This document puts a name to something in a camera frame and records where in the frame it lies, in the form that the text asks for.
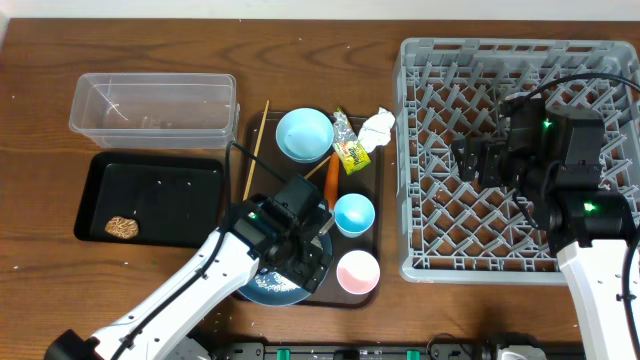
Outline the white napkin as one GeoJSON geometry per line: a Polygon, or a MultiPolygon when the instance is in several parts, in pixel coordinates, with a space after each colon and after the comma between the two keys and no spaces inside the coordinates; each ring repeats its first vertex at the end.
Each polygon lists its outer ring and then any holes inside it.
{"type": "Polygon", "coordinates": [[[391,140],[391,129],[395,124],[395,116],[387,109],[380,107],[378,113],[368,118],[358,132],[358,140],[367,153],[372,153],[378,146],[386,146],[391,140]]]}

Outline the brown walnut-like food piece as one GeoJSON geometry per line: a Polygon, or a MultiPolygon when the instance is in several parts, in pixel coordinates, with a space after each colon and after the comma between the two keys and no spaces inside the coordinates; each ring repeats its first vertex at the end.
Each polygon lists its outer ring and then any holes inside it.
{"type": "Polygon", "coordinates": [[[129,240],[139,234],[139,225],[134,219],[115,216],[107,222],[105,231],[116,238],[129,240]]]}

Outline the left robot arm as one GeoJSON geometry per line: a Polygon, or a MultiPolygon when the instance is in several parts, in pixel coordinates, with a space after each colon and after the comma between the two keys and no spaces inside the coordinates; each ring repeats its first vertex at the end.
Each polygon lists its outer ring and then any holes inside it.
{"type": "Polygon", "coordinates": [[[44,357],[166,359],[214,307],[262,270],[313,293],[333,260],[327,246],[316,243],[333,223],[325,201],[300,205],[254,196],[234,204],[223,225],[147,299],[88,339],[64,332],[44,357]]]}

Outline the pile of white rice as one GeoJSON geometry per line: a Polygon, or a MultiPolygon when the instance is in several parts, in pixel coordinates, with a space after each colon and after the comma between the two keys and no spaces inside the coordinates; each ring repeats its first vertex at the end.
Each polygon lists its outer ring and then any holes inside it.
{"type": "Polygon", "coordinates": [[[254,278],[259,289],[267,292],[285,293],[299,289],[299,286],[277,272],[259,274],[254,278]]]}

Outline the yellow snack wrapper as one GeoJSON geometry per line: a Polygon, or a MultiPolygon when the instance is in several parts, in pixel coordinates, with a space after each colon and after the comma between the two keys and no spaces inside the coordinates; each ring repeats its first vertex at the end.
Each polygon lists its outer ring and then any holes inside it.
{"type": "Polygon", "coordinates": [[[351,175],[367,167],[371,160],[342,109],[337,108],[333,116],[335,118],[333,148],[340,158],[346,174],[351,175]]]}

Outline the dark blue plate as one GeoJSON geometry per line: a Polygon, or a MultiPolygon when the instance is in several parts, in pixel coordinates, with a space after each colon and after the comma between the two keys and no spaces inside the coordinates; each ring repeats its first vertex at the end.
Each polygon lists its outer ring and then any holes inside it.
{"type": "MultiPolygon", "coordinates": [[[[333,212],[325,210],[326,202],[318,205],[309,222],[322,230],[310,241],[310,244],[322,252],[323,259],[319,263],[318,273],[312,278],[312,282],[319,290],[326,279],[334,260],[332,240],[328,229],[333,225],[333,212]]],[[[247,301],[266,306],[289,306],[306,301],[313,292],[298,286],[286,276],[266,269],[260,270],[247,285],[238,290],[237,297],[247,301]]]]}

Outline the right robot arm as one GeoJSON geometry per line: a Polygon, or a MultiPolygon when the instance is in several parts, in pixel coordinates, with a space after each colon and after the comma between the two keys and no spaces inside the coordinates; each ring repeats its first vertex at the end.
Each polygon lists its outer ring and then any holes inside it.
{"type": "Polygon", "coordinates": [[[533,207],[521,213],[546,234],[569,286],[589,359],[639,356],[639,227],[626,197],[600,187],[605,125],[596,111],[503,103],[504,137],[458,136],[450,149],[463,181],[507,186],[533,207]]]}

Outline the light blue bowl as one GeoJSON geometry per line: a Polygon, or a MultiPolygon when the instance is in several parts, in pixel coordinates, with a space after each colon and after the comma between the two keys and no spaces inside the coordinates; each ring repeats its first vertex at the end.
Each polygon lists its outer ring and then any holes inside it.
{"type": "Polygon", "coordinates": [[[329,151],[334,128],[323,112],[298,108],[278,121],[275,137],[279,149],[287,157],[298,163],[313,163],[329,151]]]}

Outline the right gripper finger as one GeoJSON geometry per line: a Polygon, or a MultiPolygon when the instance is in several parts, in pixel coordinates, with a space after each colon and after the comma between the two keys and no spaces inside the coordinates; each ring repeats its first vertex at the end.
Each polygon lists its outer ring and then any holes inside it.
{"type": "Polygon", "coordinates": [[[503,186],[501,162],[506,154],[504,139],[487,140],[481,148],[478,182],[481,186],[503,186]]]}
{"type": "Polygon", "coordinates": [[[481,138],[456,138],[451,144],[451,152],[457,164],[462,181],[473,181],[478,169],[478,161],[483,147],[481,138]]]}

